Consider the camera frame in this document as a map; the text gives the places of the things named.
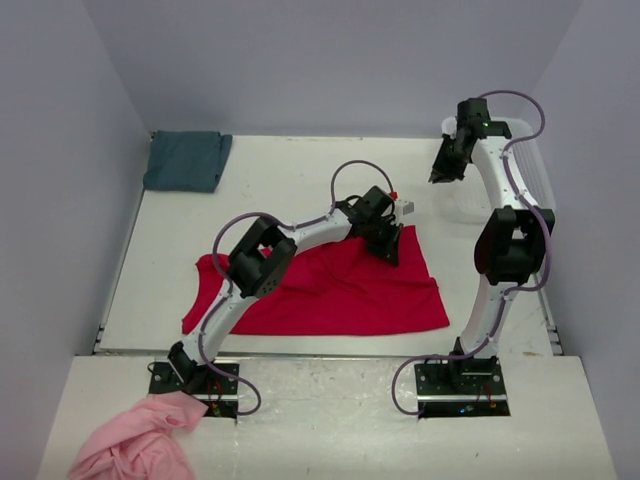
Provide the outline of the red t shirt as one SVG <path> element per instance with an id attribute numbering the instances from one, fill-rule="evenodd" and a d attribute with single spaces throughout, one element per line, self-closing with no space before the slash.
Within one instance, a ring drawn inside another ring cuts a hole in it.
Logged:
<path id="1" fill-rule="evenodd" d="M 232 332 L 253 336 L 384 336 L 449 326 L 438 284 L 414 226 L 403 229 L 396 267 L 361 239 L 297 255 L 274 293 L 252 305 Z"/>

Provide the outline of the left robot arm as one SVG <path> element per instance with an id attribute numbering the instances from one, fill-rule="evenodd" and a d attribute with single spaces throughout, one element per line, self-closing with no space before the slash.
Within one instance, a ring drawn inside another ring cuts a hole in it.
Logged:
<path id="1" fill-rule="evenodd" d="M 276 290 L 296 255 L 359 238 L 370 254 L 398 266 L 403 224 L 396 217 L 396 199 L 394 192 L 374 186 L 353 201 L 333 203 L 328 213 L 303 223 L 287 225 L 271 214 L 257 212 L 225 225 L 222 233 L 241 220 L 254 220 L 228 255 L 227 267 L 212 252 L 214 267 L 222 277 L 220 291 L 194 330 L 169 350 L 168 364 L 182 390 L 195 392 L 209 372 L 237 378 L 213 364 L 222 341 L 254 303 Z"/>

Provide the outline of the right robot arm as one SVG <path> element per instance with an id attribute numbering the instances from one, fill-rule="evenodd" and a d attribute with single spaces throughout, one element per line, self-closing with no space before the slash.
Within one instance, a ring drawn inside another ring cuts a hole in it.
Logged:
<path id="1" fill-rule="evenodd" d="M 438 360 L 445 370 L 439 377 L 454 384 L 466 373 L 494 374 L 512 301 L 520 292 L 541 289 L 550 273 L 555 214 L 526 186 L 512 152 L 519 140 L 507 122 L 491 118 L 488 98 L 482 94 L 458 104 L 429 176 L 432 184 L 452 183 L 474 166 L 492 209 L 474 248 L 480 282 L 471 316 L 453 350 Z"/>

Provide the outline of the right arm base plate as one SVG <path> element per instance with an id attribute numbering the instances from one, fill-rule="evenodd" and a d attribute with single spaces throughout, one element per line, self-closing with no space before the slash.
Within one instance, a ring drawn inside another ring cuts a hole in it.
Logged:
<path id="1" fill-rule="evenodd" d="M 510 416 L 499 359 L 425 360 L 414 366 L 419 418 Z"/>

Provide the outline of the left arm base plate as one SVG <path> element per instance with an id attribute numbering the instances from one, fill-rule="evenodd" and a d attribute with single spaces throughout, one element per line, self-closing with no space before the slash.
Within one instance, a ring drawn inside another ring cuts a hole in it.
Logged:
<path id="1" fill-rule="evenodd" d="M 198 367 L 191 382 L 185 384 L 174 372 L 168 361 L 153 361 L 147 365 L 150 374 L 149 394 L 165 394 L 177 391 L 189 394 L 207 407 L 205 417 L 238 417 L 239 382 L 213 372 L 207 366 Z"/>

